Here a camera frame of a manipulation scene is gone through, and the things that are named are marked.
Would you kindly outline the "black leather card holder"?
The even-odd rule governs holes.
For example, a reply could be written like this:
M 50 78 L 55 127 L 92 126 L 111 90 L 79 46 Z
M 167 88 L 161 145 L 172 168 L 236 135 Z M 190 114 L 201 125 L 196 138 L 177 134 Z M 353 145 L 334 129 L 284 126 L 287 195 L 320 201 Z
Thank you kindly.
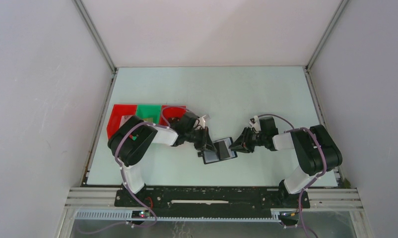
M 216 152 L 199 151 L 198 157 L 202 158 L 202 161 L 205 165 L 237 158 L 237 152 L 232 151 L 229 148 L 232 143 L 232 137 L 216 140 L 213 142 Z

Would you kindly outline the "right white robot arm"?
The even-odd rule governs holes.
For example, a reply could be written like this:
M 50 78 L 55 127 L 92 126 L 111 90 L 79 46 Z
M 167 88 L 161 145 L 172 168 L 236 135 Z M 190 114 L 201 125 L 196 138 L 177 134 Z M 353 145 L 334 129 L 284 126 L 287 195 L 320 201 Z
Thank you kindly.
M 258 146 L 270 151 L 294 150 L 298 167 L 280 182 L 277 194 L 278 203 L 290 207 L 297 201 L 297 194 L 342 164 L 342 154 L 323 125 L 293 126 L 280 133 L 276 117 L 275 114 L 254 116 L 229 148 L 240 153 L 253 153 Z

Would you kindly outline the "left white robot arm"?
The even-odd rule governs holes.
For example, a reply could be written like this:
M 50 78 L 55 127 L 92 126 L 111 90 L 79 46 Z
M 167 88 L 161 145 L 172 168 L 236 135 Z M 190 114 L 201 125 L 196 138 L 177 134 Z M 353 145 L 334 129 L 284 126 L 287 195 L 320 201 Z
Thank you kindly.
M 128 191 L 126 200 L 132 206 L 145 202 L 145 186 L 141 168 L 137 165 L 151 144 L 163 144 L 177 147 L 185 142 L 192 143 L 201 152 L 217 152 L 205 125 L 206 116 L 199 117 L 186 110 L 180 118 L 166 119 L 165 124 L 147 122 L 138 116 L 130 116 L 110 137 L 108 147 L 115 157 L 123 179 L 123 186 Z

